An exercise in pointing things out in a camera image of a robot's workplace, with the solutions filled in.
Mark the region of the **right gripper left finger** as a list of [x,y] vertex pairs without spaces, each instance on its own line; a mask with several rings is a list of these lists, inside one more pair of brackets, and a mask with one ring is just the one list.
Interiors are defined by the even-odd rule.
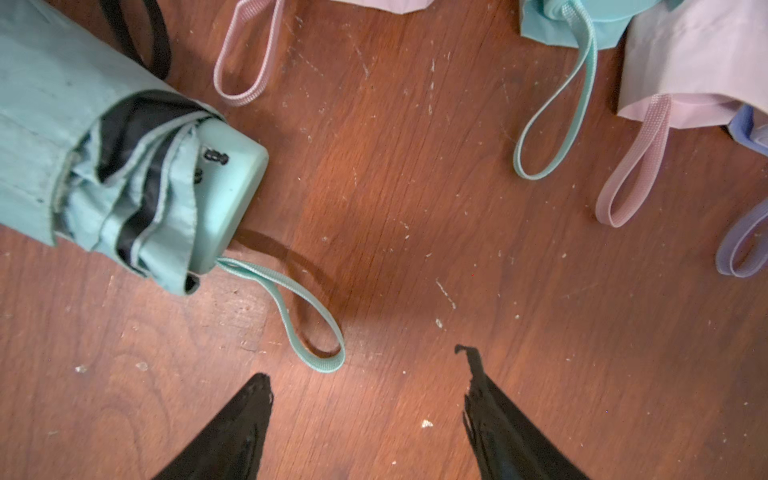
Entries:
[[253,375],[157,479],[255,479],[274,395],[270,377]]

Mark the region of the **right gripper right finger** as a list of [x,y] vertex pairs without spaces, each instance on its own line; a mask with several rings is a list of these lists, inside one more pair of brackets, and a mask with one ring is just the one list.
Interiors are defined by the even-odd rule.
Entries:
[[585,479],[485,373],[479,351],[458,344],[472,375],[463,425],[483,479]]

